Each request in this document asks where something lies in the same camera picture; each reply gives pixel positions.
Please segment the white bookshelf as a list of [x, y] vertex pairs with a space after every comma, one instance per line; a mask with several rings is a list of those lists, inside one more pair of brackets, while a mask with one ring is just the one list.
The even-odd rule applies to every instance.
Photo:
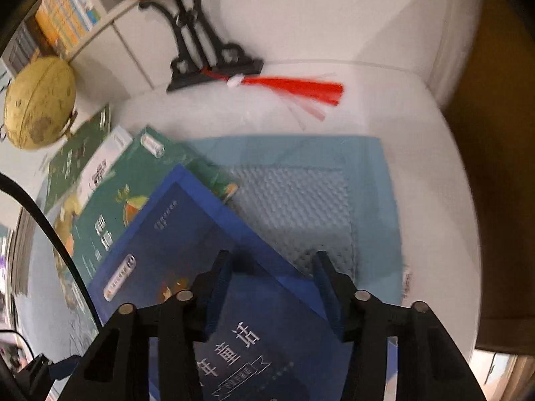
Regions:
[[[170, 81], [172, 30], [135, 0], [96, 0], [103, 18], [70, 55], [82, 99], [119, 102]], [[224, 39], [267, 65], [354, 63], [417, 75], [439, 103], [458, 82], [482, 0], [202, 0]]]

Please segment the dark green book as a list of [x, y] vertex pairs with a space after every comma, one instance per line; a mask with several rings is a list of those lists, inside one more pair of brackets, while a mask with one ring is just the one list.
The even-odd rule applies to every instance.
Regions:
[[56, 152], [49, 163], [44, 211], [48, 213], [78, 180], [83, 168], [111, 130], [112, 111], [107, 103], [85, 121]]

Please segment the white rabbit meadow book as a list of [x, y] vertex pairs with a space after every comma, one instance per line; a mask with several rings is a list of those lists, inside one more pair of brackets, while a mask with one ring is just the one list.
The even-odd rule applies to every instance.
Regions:
[[96, 149], [80, 177], [52, 207], [52, 225], [65, 245], [68, 254], [74, 255], [74, 225], [82, 215], [96, 188], [111, 172], [113, 164], [129, 147], [132, 136], [122, 127], [113, 128]]

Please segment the stack of organized books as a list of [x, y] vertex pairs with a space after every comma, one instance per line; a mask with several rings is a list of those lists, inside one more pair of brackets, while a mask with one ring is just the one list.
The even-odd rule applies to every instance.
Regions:
[[7, 251], [7, 279], [13, 295], [27, 294], [35, 227], [33, 217], [22, 208]]

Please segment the dark teal insect book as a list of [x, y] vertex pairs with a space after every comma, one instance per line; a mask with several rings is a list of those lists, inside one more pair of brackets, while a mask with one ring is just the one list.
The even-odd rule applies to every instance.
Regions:
[[185, 142], [175, 142], [151, 126], [142, 129], [96, 188], [74, 225], [74, 264], [85, 284], [95, 276], [115, 242], [174, 167], [196, 176], [226, 202], [238, 181]]

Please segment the yellow desk globe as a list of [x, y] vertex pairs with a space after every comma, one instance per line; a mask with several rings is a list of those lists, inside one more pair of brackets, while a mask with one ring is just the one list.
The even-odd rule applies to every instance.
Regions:
[[77, 117], [74, 71], [63, 59], [41, 57], [7, 88], [3, 129], [17, 148], [37, 150], [71, 136]]

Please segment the blue quilted table mat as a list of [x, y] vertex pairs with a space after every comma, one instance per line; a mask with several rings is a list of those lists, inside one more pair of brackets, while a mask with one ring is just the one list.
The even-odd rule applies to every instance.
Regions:
[[188, 143], [238, 181], [219, 201], [303, 276], [328, 254], [339, 272], [399, 303], [403, 261], [395, 198], [378, 139], [250, 136]]

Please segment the royal blue book underneath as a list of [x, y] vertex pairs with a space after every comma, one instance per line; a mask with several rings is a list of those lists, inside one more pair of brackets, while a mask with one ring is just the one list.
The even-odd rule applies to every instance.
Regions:
[[217, 326], [195, 347], [206, 400], [338, 400], [352, 352], [316, 285], [185, 167], [175, 167], [113, 245], [88, 290], [102, 319], [190, 288], [218, 254], [232, 275]]

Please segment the row of dark encyclopedias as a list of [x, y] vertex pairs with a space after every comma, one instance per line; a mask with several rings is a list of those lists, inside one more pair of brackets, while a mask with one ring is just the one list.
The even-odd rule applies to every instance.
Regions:
[[21, 70], [41, 56], [38, 43], [25, 24], [21, 24], [5, 48], [2, 59], [12, 75], [18, 75]]

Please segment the red tassel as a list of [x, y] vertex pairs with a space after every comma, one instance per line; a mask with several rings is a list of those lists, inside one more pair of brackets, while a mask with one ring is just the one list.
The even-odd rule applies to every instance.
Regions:
[[301, 108], [314, 119], [323, 122], [326, 114], [320, 110], [319, 104], [337, 107], [345, 92], [342, 83], [320, 81], [310, 78], [288, 78], [261, 75], [223, 75], [203, 69], [203, 75], [227, 84], [228, 88], [238, 86], [263, 87], [278, 95], [283, 101], [291, 102]]

